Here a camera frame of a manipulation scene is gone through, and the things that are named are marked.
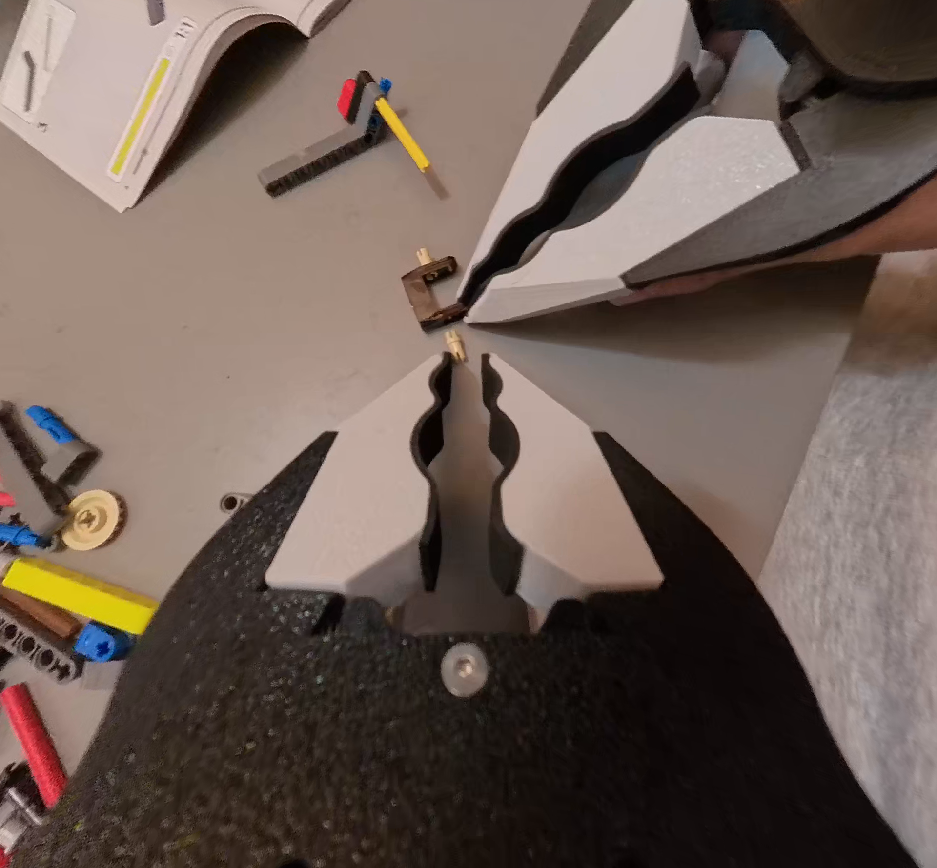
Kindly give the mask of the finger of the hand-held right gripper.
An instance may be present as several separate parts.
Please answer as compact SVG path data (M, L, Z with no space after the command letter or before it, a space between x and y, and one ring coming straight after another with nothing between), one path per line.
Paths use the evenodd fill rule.
M533 120L465 271L463 304L513 270L597 173L693 109L701 51L688 0L632 0Z
M797 175L773 121L699 116L655 146L591 221L551 233L527 263L490 280L468 324L499 324L626 294L624 274Z

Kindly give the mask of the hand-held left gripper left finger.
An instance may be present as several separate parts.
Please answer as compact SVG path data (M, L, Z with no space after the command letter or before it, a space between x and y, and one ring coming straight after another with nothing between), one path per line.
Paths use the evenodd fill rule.
M347 418L330 440L265 573L273 590L367 598L384 608L434 592L439 490L453 357L433 356Z

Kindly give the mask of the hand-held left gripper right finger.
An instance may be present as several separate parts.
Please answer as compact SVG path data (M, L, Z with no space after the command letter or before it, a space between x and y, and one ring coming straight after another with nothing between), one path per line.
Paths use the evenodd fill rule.
M493 484L489 556L498 588L526 605L531 629L560 602L657 591L645 535L585 421L494 354L482 358Z

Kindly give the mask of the black U-shaped lego piece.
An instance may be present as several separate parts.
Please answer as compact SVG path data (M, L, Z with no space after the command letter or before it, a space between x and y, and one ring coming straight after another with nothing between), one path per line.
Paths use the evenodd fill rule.
M431 265L417 265L401 277L407 301L421 330L426 333L458 323L468 312L468 307L459 301L445 307L439 305L432 286L453 276L458 264L451 255L433 260Z

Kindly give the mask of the pile of mixed lego pieces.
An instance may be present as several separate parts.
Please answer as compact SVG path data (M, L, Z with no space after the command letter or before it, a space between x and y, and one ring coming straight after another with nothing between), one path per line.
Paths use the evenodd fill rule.
M123 499L105 489L71 495L99 451L52 410L27 419L53 441L47 456L2 401L2 667L29 663L59 685L115 674L158 603L53 560L89 553L123 531Z

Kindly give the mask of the person's right hand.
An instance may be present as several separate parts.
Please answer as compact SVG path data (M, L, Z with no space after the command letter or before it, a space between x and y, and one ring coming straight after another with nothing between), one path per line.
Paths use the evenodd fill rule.
M889 253L931 251L936 247L936 179L904 196L880 217L837 240L804 253L753 265L710 269L693 275L657 281L615 301L617 306L665 299L705 291L720 283L769 268L797 264L824 264Z

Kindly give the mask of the grey beam yellow axle assembly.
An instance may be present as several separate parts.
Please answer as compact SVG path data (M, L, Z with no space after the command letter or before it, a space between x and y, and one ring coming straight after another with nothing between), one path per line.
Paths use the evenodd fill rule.
M425 174L431 163L408 131L400 116L388 102L392 82L374 79L362 69L355 78L348 78L340 91L337 108L345 126L258 173L264 192L277 197L330 172L346 161L358 157L393 136Z

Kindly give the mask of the open instruction booklet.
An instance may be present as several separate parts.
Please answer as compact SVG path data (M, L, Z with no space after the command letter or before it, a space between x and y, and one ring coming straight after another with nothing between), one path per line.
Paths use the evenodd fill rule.
M2 123L123 213L236 41L268 24L309 38L348 1L29 0L2 74Z

